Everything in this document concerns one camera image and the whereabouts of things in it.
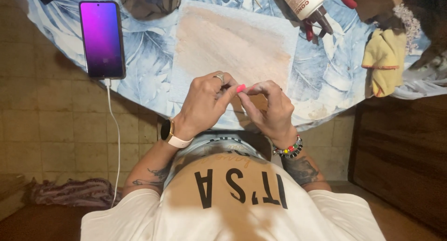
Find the glue bottle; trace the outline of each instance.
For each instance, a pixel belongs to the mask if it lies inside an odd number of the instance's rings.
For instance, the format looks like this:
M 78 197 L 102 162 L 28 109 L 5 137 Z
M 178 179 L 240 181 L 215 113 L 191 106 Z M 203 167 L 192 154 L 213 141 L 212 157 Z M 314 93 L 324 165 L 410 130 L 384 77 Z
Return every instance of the glue bottle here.
M 323 7 L 324 0 L 286 0 L 292 11 L 300 20 L 308 19 L 312 23 L 319 23 L 323 31 L 333 34 L 332 27 L 328 23 L 325 14 L 326 9 Z

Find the smartwatch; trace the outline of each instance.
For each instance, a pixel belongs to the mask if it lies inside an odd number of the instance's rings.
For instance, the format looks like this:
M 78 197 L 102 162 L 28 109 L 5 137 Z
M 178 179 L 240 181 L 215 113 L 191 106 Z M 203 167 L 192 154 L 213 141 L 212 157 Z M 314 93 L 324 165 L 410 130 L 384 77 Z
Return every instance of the smartwatch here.
M 169 118 L 163 124 L 161 124 L 160 129 L 160 137 L 163 141 L 166 141 L 168 144 L 178 147 L 178 148 L 185 148 L 187 147 L 191 141 L 194 139 L 191 139 L 189 141 L 183 141 L 177 137 L 174 136 L 174 121 L 172 118 Z

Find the ring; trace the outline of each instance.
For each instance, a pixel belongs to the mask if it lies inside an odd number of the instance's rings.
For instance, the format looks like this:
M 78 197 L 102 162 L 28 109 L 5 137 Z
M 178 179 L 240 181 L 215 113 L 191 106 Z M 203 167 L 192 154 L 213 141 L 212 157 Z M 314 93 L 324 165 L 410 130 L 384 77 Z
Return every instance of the ring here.
M 222 85 L 224 85 L 224 73 L 218 73 L 218 74 L 216 74 L 216 75 L 214 75 L 213 76 L 213 78 L 214 77 L 216 77 L 216 78 L 220 78 L 220 80 L 222 81 Z

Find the smartphone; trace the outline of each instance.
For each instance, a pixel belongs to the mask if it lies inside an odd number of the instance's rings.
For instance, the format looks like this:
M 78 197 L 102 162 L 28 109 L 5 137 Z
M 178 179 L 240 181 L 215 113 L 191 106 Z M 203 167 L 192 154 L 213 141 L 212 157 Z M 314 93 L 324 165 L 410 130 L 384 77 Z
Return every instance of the smartphone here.
M 79 3 L 85 64 L 90 78 L 122 79 L 126 63 L 119 6 L 112 1 Z

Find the forearm tattoo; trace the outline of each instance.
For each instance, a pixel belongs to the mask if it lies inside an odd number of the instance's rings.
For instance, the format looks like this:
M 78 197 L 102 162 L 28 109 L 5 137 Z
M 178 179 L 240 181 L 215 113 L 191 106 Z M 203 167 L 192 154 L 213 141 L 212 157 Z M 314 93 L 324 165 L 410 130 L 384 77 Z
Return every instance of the forearm tattoo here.
M 281 158 L 284 170 L 301 186 L 318 181 L 318 171 L 306 160 L 306 156 L 299 159 Z
M 170 170 L 169 165 L 161 170 L 148 169 L 148 171 L 153 174 L 153 179 L 151 180 L 137 179 L 132 183 L 134 185 L 152 185 L 158 187 L 160 190 L 163 190 L 163 185 L 165 184 L 166 178 L 169 175 L 169 170 Z

